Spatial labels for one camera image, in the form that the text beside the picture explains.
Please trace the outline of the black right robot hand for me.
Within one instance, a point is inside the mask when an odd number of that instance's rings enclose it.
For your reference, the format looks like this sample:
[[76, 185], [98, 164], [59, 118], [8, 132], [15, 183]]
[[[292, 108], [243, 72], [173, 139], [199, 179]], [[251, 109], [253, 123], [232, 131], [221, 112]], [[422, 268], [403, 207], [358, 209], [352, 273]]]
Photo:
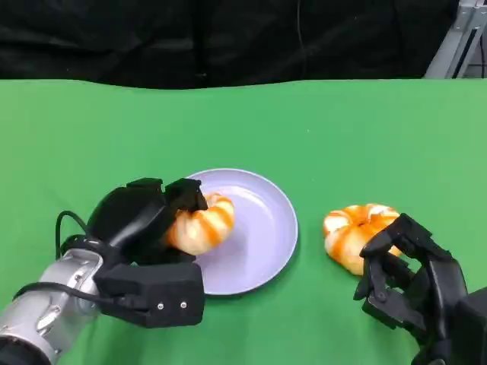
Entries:
[[405, 213], [368, 240], [360, 256], [354, 298], [364, 302], [363, 311], [417, 341], [413, 364], [451, 364], [454, 307], [467, 295], [459, 262]]

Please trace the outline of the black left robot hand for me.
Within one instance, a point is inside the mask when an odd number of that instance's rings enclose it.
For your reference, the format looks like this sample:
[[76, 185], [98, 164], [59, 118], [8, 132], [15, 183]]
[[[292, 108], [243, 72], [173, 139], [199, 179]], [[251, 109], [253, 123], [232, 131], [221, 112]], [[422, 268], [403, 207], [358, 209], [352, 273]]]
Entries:
[[178, 213], [205, 210], [197, 179], [142, 178], [106, 195], [88, 219], [88, 235], [108, 248], [109, 257], [138, 265], [192, 262], [196, 256], [168, 243]]

